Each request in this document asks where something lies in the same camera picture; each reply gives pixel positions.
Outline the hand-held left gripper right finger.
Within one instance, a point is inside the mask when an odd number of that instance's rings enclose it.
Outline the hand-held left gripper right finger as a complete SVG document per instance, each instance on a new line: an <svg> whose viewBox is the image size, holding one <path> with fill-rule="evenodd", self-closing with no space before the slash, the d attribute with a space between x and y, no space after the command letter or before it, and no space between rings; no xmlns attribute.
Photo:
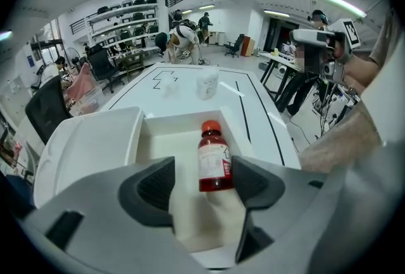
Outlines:
<svg viewBox="0 0 405 274"><path fill-rule="evenodd" d="M234 157L246 209L234 273L341 273L378 240L404 195L400 157L329 174Z"/></svg>

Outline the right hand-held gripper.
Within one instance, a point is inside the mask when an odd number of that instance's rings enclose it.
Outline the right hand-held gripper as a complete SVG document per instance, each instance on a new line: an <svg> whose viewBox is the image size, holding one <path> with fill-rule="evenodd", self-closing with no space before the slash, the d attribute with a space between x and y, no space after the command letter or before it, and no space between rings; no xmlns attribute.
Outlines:
<svg viewBox="0 0 405 274"><path fill-rule="evenodd" d="M326 30L295 29L289 33L295 46L295 64L301 72L312 73L335 84L344 82L344 65L334 59L335 33L343 32L351 43L352 51L361 45L360 37L349 18L342 18Z"/></svg>

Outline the person's right hand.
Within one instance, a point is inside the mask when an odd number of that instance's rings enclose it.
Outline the person's right hand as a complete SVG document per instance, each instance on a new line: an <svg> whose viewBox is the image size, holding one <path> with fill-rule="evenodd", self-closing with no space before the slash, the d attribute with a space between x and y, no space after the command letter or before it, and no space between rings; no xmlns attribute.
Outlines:
<svg viewBox="0 0 405 274"><path fill-rule="evenodd" d="M347 35L343 32L335 33L335 47L333 56L338 62L345 65L349 62L352 56L351 43Z"/></svg>

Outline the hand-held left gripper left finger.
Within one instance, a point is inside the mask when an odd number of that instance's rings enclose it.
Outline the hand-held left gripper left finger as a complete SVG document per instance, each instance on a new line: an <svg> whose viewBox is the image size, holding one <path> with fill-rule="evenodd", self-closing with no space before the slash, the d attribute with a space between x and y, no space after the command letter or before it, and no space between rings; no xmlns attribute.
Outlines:
<svg viewBox="0 0 405 274"><path fill-rule="evenodd" d="M173 233L175 160L134 163L77 180L22 221L63 273L201 273Z"/></svg>

